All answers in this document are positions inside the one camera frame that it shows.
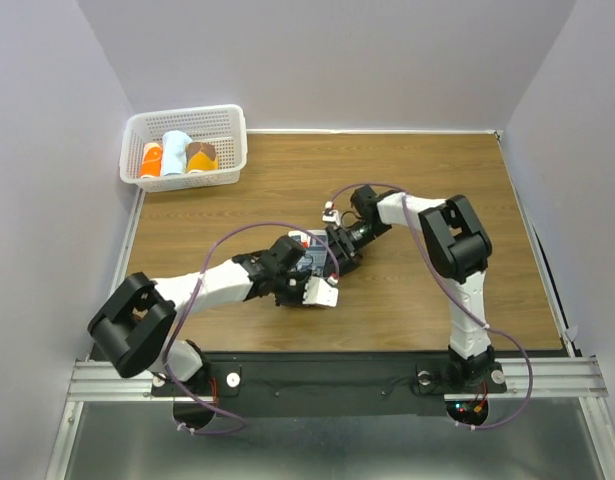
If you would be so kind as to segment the blue white patterned towel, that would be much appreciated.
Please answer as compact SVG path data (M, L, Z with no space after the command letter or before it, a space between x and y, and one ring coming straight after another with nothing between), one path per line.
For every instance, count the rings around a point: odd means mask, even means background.
M311 275L318 277L323 276L328 252L326 248L315 240L315 237L320 239L325 244L328 243L327 232L323 229L310 230L311 235L298 230L291 230L288 236L300 243L305 249L303 256L297 264L291 269L292 272L308 272Z

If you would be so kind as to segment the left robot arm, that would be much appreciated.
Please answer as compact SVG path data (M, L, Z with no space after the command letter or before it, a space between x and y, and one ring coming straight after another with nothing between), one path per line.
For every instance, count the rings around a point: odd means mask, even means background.
M144 371L174 377L186 393L202 392L210 371L200 349L171 332L184 316L296 286L289 279L303 246L285 235L271 248L237 255L204 273L152 280L127 277L88 325L88 333L122 378Z

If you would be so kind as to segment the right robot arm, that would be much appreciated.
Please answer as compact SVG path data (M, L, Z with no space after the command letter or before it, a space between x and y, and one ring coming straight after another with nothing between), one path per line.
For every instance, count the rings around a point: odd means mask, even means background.
M459 390L484 382L495 361L483 293L493 248L471 203L463 195L429 199L401 190L379 194L369 184L358 184L350 203L356 217L351 225L343 223L332 200L325 204L322 221L332 253L323 274L353 272L364 247L396 225L408 227L450 302L448 381Z

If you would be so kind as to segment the yellow brown rolled towel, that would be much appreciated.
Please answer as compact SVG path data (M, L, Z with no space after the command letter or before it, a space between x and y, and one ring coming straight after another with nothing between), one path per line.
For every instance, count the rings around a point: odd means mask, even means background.
M200 173L217 170L218 153L214 145L201 141L192 141L186 146L187 173Z

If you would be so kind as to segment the white plastic basket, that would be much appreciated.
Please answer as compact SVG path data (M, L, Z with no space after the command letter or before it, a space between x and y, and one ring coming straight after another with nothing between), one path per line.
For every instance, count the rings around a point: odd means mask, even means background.
M144 147L181 131L215 148L217 168L143 178ZM247 132L243 110L234 104L162 110L136 114L126 123L119 158L120 179L149 193L235 184L247 164Z

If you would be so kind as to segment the light blue rolled towel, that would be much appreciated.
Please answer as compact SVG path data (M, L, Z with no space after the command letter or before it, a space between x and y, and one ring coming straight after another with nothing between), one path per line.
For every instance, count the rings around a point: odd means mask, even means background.
M179 130L169 131L162 138L161 176L183 174L187 169L186 148L192 139Z

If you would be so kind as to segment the orange rolled towel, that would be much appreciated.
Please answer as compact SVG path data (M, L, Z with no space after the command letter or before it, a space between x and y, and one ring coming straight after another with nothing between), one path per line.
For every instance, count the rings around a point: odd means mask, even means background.
M163 147L158 142L144 145L139 178L156 178L160 176Z

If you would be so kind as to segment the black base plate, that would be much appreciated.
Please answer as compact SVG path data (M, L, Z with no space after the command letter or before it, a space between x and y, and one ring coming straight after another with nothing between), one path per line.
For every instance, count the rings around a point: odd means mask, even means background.
M504 393L492 379L462 380L446 351L209 352L192 385L204 400L246 419L414 414L443 416L445 398Z

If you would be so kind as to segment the aluminium frame rail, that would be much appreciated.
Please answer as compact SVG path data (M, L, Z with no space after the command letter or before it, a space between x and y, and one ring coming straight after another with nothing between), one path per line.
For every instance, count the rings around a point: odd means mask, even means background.
M342 316L334 308L284 313ZM443 416L256 417L204 400L192 379L122 378L98 356L77 363L51 479L615 479L615 432L598 361L571 344L551 355L496 352L506 392L445 398Z

